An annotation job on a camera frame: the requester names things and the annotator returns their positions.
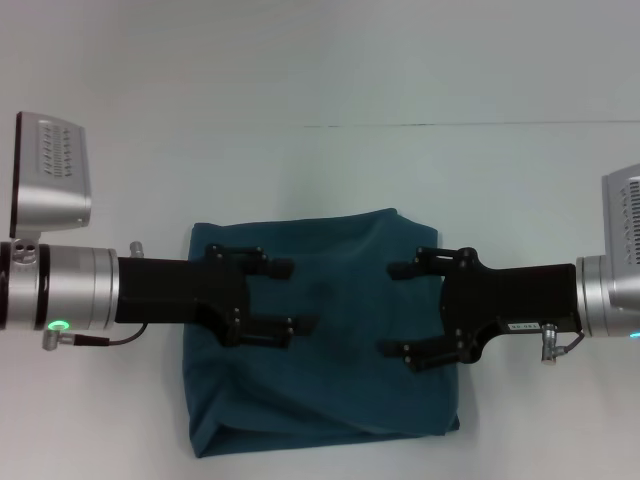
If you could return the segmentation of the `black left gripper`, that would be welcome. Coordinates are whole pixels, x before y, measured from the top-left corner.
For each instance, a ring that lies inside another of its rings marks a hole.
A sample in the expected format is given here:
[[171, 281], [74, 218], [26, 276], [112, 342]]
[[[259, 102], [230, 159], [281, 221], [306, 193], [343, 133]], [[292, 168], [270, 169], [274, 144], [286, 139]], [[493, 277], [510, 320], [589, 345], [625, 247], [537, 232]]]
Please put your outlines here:
[[287, 349], [295, 336], [310, 336], [316, 315], [249, 316], [248, 276], [288, 280], [294, 261], [270, 257], [262, 247], [209, 244], [194, 261], [118, 259], [119, 324], [198, 325], [224, 347]]

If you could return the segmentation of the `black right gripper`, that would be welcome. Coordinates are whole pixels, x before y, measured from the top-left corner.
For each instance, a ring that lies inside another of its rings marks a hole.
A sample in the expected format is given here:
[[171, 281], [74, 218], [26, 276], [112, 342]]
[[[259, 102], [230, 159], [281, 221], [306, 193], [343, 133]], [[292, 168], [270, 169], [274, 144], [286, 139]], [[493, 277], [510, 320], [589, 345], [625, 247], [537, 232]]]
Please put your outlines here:
[[553, 364], [579, 343], [558, 344], [560, 333], [580, 333], [577, 270], [573, 264], [493, 269], [473, 248], [418, 247], [411, 260], [392, 262], [394, 281], [443, 279], [440, 316], [445, 335], [420, 340], [383, 340], [382, 355], [400, 358], [414, 373], [477, 362], [502, 335], [539, 334], [541, 361]]

